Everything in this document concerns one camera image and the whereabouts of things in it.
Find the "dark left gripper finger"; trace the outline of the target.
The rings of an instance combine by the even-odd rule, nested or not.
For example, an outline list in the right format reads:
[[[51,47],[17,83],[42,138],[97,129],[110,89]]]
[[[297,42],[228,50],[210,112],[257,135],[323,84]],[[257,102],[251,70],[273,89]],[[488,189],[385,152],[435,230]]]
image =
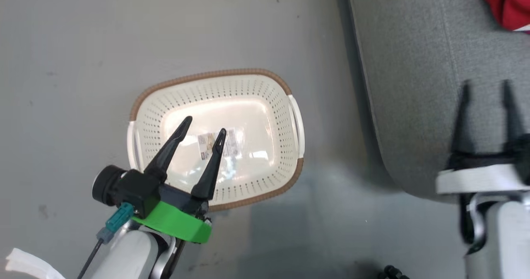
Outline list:
[[[168,138],[161,149],[159,149],[159,152],[144,169],[144,174],[153,177],[159,181],[159,183],[164,183],[167,180],[167,169],[170,166],[178,145],[186,137],[192,122],[192,116],[188,115],[184,118],[180,125],[178,125],[178,128],[176,128],[174,133]]]
[[[212,154],[203,174],[191,190],[191,196],[199,200],[212,200],[217,183],[217,176],[222,161],[226,130],[222,128],[211,145]]]

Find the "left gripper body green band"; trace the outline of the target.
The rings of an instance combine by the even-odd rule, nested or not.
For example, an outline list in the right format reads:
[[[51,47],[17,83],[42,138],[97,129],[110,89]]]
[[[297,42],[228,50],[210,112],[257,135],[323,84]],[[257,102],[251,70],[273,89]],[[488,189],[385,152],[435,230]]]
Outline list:
[[[204,244],[210,239],[212,225],[207,217],[209,200],[164,185],[159,190],[161,200],[144,219],[133,221],[159,233],[191,243]]]

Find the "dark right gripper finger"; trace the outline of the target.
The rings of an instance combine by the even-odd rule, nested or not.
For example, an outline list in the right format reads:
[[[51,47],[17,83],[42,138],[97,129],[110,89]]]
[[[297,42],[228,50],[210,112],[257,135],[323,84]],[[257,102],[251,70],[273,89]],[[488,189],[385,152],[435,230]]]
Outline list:
[[[465,80],[460,88],[457,115],[453,128],[453,152],[473,153],[475,144],[468,123],[468,107],[471,102],[471,81]]]
[[[512,149],[519,137],[524,134],[524,125],[519,116],[510,80],[502,81],[502,105],[506,113],[506,141],[503,149]]]

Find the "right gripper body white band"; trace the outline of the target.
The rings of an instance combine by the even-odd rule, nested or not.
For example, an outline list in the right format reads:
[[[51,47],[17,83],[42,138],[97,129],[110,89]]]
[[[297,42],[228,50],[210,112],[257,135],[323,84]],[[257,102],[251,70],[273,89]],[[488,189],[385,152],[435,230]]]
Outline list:
[[[453,152],[436,177],[436,193],[528,192],[529,135],[508,142],[500,153]]]

